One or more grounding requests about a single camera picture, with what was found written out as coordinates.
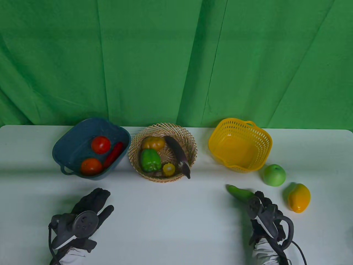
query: black glove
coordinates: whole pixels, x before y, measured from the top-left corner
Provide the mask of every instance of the black glove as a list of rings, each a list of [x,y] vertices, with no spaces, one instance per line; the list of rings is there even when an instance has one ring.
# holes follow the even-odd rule
[[[71,213],[78,215],[84,211],[94,211],[96,214],[98,214],[98,212],[103,208],[109,196],[110,196],[109,191],[103,190],[101,188],[97,188],[87,196],[84,196],[74,206]],[[112,205],[109,205],[98,215],[99,221],[98,221],[97,229],[102,225],[105,219],[107,219],[113,211],[114,211],[114,207]],[[85,249],[90,253],[97,244],[97,242],[88,239],[94,234],[94,232],[86,238],[74,239],[70,241],[68,244],[66,244],[65,246],[63,246],[62,248],[60,248],[56,254],[57,260],[62,259],[71,247]],[[50,265],[56,265],[56,264],[57,262],[54,259],[52,259],[52,261],[50,262]]]
[[[269,198],[266,198],[264,194],[260,191],[255,192],[255,196],[257,196],[264,208],[266,209],[270,204],[273,204],[272,201]],[[278,206],[276,204],[273,204],[276,208],[276,213],[283,215],[283,213],[278,210]],[[283,230],[283,226],[280,224],[281,220],[276,219],[274,220],[274,224],[278,230],[278,237],[277,238],[271,238],[266,231],[262,228],[262,226],[257,222],[257,220],[251,220],[252,223],[252,231],[253,234],[250,238],[249,245],[254,243],[254,246],[259,242],[261,238],[266,238],[270,246],[274,249],[274,251],[278,254],[279,256],[279,263],[282,264],[288,264],[287,257],[282,250],[282,248],[278,245],[278,242],[284,240],[286,238],[286,233]]]

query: white table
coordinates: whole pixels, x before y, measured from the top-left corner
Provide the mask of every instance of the white table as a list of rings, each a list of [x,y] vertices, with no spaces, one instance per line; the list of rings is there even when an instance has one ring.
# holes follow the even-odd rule
[[[188,128],[199,156],[191,179],[159,184],[141,178],[127,156],[101,181],[65,176],[52,159],[54,143],[69,126],[0,129],[0,264],[47,265],[50,218],[71,211],[96,187],[108,189],[115,211],[94,234],[97,247],[85,265],[250,264],[251,224],[225,184],[261,190],[295,226],[308,264],[348,265],[353,260],[353,134],[345,130],[268,129],[268,164],[287,171],[282,187],[265,185],[257,172],[238,174],[217,164],[207,140],[213,131]],[[141,128],[127,127],[134,136]],[[282,191],[305,184],[312,200],[302,214],[288,210]],[[294,245],[286,250],[303,264]]]

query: cable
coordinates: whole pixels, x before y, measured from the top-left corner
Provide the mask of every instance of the cable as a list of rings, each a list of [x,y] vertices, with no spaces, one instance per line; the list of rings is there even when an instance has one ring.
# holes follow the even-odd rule
[[[300,247],[298,246],[297,243],[295,243],[294,241],[292,241],[292,243],[299,249],[299,252],[301,253],[301,257],[303,258],[304,264],[307,265],[306,264],[306,259],[305,259],[304,254],[303,254],[303,251],[300,249]]]
[[[60,262],[58,261],[57,256],[56,256],[55,253],[54,253],[53,248],[52,248],[52,224],[49,224],[49,225],[48,225],[48,228],[49,228],[49,250],[50,250],[50,253],[51,253],[52,256],[53,256],[53,259],[54,259],[54,261],[55,261],[55,264],[61,265]]]

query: sleeve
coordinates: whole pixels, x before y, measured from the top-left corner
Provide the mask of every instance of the sleeve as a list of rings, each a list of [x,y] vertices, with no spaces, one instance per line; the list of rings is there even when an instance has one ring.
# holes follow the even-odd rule
[[[61,265],[83,265],[83,260],[88,254],[85,249],[70,248],[66,255],[60,260]]]
[[[255,245],[252,256],[255,259],[256,265],[279,265],[277,253],[265,238],[260,239]]]

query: blue basket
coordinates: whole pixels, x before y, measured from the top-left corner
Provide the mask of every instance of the blue basket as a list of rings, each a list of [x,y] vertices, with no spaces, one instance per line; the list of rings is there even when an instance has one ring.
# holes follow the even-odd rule
[[[91,143],[96,136],[105,136],[110,140],[112,147],[109,152],[103,155],[93,152]],[[107,156],[118,142],[124,144],[125,150],[110,167],[94,176],[81,174],[81,164],[85,159],[97,158],[104,164]],[[56,142],[53,148],[53,159],[60,165],[61,172],[65,175],[77,175],[81,178],[100,180],[105,178],[119,164],[125,156],[130,143],[131,136],[124,128],[116,126],[105,119],[90,118],[74,126]],[[72,172],[66,172],[65,167],[72,170]]]

